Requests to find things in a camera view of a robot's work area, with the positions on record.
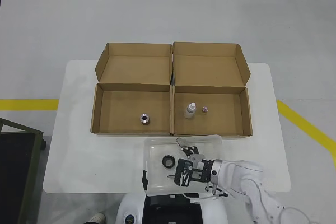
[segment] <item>yellow tape stripe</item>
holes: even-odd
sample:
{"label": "yellow tape stripe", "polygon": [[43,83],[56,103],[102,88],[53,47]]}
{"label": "yellow tape stripe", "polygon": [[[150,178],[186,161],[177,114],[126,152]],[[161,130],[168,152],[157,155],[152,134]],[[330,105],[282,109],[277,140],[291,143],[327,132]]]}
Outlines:
{"label": "yellow tape stripe", "polygon": [[320,143],[331,153],[332,160],[336,169],[336,142],[333,141],[326,134],[324,134],[322,131],[318,130],[317,127],[313,126],[310,122],[305,120],[302,116],[298,115],[295,111],[293,111],[280,100],[277,100],[277,106],[279,112],[285,118],[291,121],[294,125],[298,126],[301,130],[303,130],[315,141]]}
{"label": "yellow tape stripe", "polygon": [[0,110],[57,110],[59,99],[0,99]]}

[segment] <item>cardboard box lid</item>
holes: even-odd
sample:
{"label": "cardboard box lid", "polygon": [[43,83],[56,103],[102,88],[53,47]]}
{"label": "cardboard box lid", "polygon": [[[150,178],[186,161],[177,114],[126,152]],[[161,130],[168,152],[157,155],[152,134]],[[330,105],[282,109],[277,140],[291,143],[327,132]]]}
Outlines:
{"label": "cardboard box lid", "polygon": [[99,83],[169,85],[171,44],[108,43],[96,66]]}
{"label": "cardboard box lid", "polygon": [[250,71],[239,44],[173,43],[176,86],[244,87]]}

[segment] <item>white table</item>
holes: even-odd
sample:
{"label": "white table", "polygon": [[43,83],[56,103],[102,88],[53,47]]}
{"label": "white table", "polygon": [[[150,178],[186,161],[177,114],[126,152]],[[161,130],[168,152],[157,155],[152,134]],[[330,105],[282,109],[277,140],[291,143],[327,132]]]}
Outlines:
{"label": "white table", "polygon": [[[139,193],[142,186],[142,136],[90,133],[95,60],[67,64],[46,167],[48,193]],[[291,183],[270,68],[249,63],[247,84],[253,135],[224,138],[225,160],[250,160],[265,169],[267,190],[287,192]]]}

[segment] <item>clear plastic tray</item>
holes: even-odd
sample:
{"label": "clear plastic tray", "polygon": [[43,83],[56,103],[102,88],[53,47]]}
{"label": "clear plastic tray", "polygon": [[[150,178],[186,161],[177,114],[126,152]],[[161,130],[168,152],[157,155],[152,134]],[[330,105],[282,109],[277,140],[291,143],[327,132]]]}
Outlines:
{"label": "clear plastic tray", "polygon": [[[203,154],[206,160],[220,158],[222,150],[222,138],[218,135],[213,136],[192,136],[181,137],[188,141],[192,146],[197,146],[199,154]],[[143,169],[147,171],[147,190],[148,196],[181,194],[181,193],[203,193],[207,183],[190,182],[189,187],[177,186],[174,175],[178,159],[187,159],[186,155],[180,150],[177,137],[172,138],[147,138],[144,142]],[[175,165],[167,169],[162,164],[162,159],[166,155],[171,155],[175,159]]]}

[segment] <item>black o-ring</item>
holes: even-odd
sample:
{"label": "black o-ring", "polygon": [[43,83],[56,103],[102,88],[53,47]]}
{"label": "black o-ring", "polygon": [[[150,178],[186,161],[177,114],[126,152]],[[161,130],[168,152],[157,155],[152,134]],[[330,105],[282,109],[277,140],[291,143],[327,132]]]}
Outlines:
{"label": "black o-ring", "polygon": [[[170,166],[167,166],[166,165],[167,161],[172,161],[172,164]],[[163,157],[162,164],[165,168],[172,169],[175,165],[175,159],[174,159],[174,157],[172,157],[170,155],[166,155],[166,156]]]}

